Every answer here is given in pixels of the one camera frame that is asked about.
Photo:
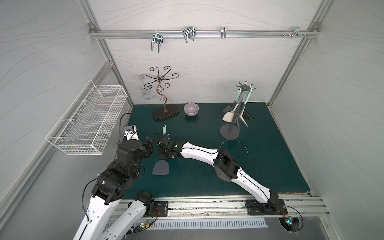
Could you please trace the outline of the cream spatula grey handle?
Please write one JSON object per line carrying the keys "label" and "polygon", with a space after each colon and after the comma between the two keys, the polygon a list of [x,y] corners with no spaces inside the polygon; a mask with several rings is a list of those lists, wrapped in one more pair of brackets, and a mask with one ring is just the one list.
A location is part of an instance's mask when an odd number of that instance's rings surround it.
{"label": "cream spatula grey handle", "polygon": [[236,107],[236,109],[234,111],[228,112],[228,113],[224,114],[223,118],[222,118],[223,121],[231,123],[233,120],[236,119],[235,112],[240,107],[241,103],[243,102],[243,98],[246,97],[246,96],[247,96],[247,92],[243,91],[241,96],[240,96],[238,106]]}

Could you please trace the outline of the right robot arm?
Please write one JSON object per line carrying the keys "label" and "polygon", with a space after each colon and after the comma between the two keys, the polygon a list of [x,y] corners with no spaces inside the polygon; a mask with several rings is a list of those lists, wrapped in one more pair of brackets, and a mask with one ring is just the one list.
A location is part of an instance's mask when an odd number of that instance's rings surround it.
{"label": "right robot arm", "polygon": [[189,142],[174,142],[164,136],[157,143],[160,153],[166,159],[181,157],[193,159],[214,167],[217,176],[225,181],[232,182],[250,193],[265,213],[278,211],[279,195],[263,186],[248,175],[237,163],[233,155],[224,147],[207,149],[195,146]]}

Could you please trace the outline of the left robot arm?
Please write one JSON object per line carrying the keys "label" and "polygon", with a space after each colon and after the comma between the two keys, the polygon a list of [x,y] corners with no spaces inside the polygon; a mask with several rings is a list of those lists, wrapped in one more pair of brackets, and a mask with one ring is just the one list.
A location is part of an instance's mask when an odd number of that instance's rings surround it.
{"label": "left robot arm", "polygon": [[151,224],[134,226],[139,219],[144,216],[150,217],[154,212],[155,198],[142,191],[136,195],[128,209],[106,228],[113,211],[139,177],[142,160],[150,157],[153,152],[150,137],[146,137],[144,144],[138,139],[119,144],[117,159],[96,179],[85,217],[74,237],[76,240],[121,240],[151,226]]}

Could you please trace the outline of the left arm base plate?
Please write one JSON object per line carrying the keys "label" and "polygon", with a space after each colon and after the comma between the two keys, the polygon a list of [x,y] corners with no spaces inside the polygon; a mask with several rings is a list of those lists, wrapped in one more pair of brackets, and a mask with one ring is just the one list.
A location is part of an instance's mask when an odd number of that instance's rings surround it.
{"label": "left arm base plate", "polygon": [[154,203],[150,206],[147,214],[151,217],[157,218],[165,218],[168,216],[168,201],[154,201]]}

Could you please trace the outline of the grey spatula green handle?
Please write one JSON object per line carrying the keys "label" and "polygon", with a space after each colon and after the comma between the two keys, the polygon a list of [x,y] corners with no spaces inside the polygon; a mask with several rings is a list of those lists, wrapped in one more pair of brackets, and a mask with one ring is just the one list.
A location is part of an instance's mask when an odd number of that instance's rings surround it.
{"label": "grey spatula green handle", "polygon": [[152,174],[154,176],[166,176],[169,174],[169,163],[166,161],[166,157],[162,149],[159,149],[159,160],[155,163]]}
{"label": "grey spatula green handle", "polygon": [[236,109],[236,107],[238,106],[239,99],[240,99],[240,96],[241,96],[242,92],[243,92],[242,89],[238,89],[238,92],[237,92],[237,95],[236,95],[236,98],[234,100],[233,105],[225,107],[225,109],[223,110],[224,114],[226,114],[228,112],[232,112],[232,111],[234,111]]}

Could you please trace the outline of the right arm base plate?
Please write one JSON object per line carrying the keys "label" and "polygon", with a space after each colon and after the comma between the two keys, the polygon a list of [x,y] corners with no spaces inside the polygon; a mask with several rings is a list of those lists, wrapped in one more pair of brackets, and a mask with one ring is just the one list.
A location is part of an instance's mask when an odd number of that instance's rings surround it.
{"label": "right arm base plate", "polygon": [[287,215],[288,211],[285,208],[283,199],[278,199],[277,203],[260,204],[256,200],[246,200],[246,209],[249,216],[269,216],[269,215]]}

